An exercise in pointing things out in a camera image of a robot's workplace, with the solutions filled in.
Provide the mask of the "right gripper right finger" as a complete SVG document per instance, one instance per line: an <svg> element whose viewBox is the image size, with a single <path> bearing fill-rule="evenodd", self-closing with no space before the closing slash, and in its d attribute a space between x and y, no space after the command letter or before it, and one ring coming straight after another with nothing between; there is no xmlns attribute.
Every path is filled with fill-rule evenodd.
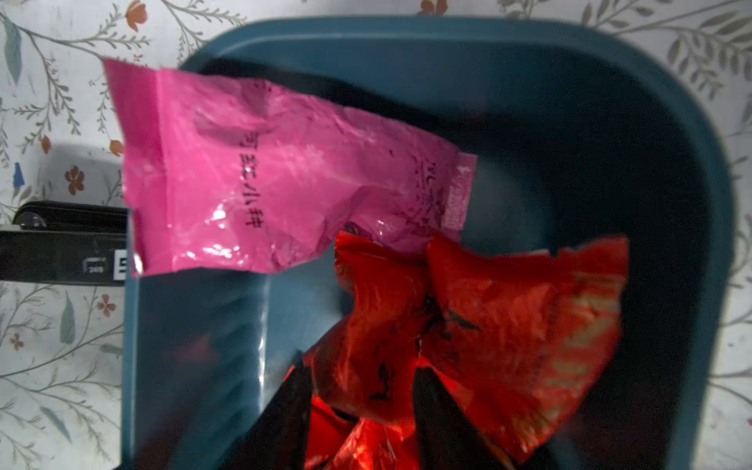
<svg viewBox="0 0 752 470"><path fill-rule="evenodd" d="M412 403L420 469L504 469L433 369L415 370Z"/></svg>

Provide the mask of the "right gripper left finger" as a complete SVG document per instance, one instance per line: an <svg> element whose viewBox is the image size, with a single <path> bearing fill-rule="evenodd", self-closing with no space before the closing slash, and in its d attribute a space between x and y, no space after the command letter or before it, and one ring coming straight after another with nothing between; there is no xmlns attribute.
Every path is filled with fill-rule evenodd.
<svg viewBox="0 0 752 470"><path fill-rule="evenodd" d="M298 360L249 432L230 448L221 470L306 466L313 376Z"/></svg>

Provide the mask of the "teal plastic storage box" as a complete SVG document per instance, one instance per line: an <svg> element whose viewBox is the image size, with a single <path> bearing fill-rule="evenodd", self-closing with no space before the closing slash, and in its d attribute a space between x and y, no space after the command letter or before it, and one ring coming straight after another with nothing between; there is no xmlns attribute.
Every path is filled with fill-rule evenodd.
<svg viewBox="0 0 752 470"><path fill-rule="evenodd" d="M482 255L631 242L623 336L537 469L691 467L734 251L723 147L625 43L565 23L372 17L251 23L187 72L267 78L436 133L479 159L463 243ZM334 258L125 285L125 469L213 469L352 297Z"/></svg>

